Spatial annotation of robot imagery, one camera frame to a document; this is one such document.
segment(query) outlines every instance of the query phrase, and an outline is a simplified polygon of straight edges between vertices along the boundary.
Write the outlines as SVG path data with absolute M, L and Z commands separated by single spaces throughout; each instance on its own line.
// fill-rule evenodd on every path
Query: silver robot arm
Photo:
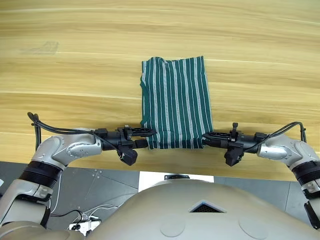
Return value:
M 90 134 L 57 135 L 46 139 L 33 155 L 19 179 L 9 186 L 0 201 L 0 226 L 31 221 L 43 226 L 50 216 L 44 204 L 61 172 L 72 161 L 99 155 L 102 142 Z
M 300 125 L 301 139 L 304 141 L 291 139 L 283 134 L 296 125 Z M 271 134 L 256 132 L 254 136 L 237 131 L 237 127 L 235 122 L 230 133 L 206 133 L 203 135 L 204 142 L 211 147 L 227 149 L 224 157 L 226 164 L 231 167 L 241 161 L 244 153 L 257 154 L 259 157 L 286 164 L 308 199 L 304 208 L 311 225 L 320 231 L 320 158 L 305 142 L 302 123 L 290 123 Z
M 266 140 L 257 155 L 280 161 L 293 172 L 308 199 L 304 208 L 310 223 L 320 231 L 320 158 L 312 147 L 282 134 Z
M 49 137 L 40 145 L 36 144 L 36 152 L 31 162 L 19 179 L 14 180 L 2 196 L 0 200 L 0 239 L 14 229 L 33 228 L 34 230 L 36 228 L 42 234 L 47 234 L 44 230 L 46 230 L 45 227 L 50 217 L 50 209 L 43 202 L 50 199 L 60 174 L 72 161 L 99 155 L 102 151 L 116 150 L 122 162 L 132 165 L 138 156 L 133 149 L 148 146 L 145 139 L 133 141 L 132 137 L 147 137 L 154 134 L 151 129 L 131 128 L 128 125 L 115 131 L 107 131 L 105 128 L 54 128 L 40 122 L 36 114 L 28 113 L 28 115 L 34 122 L 37 142 L 39 138 L 41 139 L 41 132 L 37 129 L 40 127 L 50 132 L 65 134 Z M 70 238 L 63 239 L 83 238 L 83 235 L 72 232 L 74 231 L 68 233 Z

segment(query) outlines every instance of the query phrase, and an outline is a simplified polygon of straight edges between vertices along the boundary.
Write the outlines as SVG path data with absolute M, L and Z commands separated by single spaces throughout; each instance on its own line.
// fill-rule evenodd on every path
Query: wooden table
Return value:
M 239 122 L 244 133 L 270 133 L 302 121 L 320 152 L 320 1 L 2 0 L 0 160 L 30 161 L 28 111 L 62 128 L 138 127 L 141 61 L 200 55 L 217 131 Z M 294 179 L 253 154 L 231 168 L 224 152 L 140 149 L 129 167 L 108 151 L 71 166 Z

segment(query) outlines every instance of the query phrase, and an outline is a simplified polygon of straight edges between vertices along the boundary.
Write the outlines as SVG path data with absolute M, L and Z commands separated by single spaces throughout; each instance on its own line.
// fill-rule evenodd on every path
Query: green striped cloth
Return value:
M 150 149 L 203 148 L 202 134 L 213 131 L 204 57 L 142 62 L 142 121 L 157 133 Z

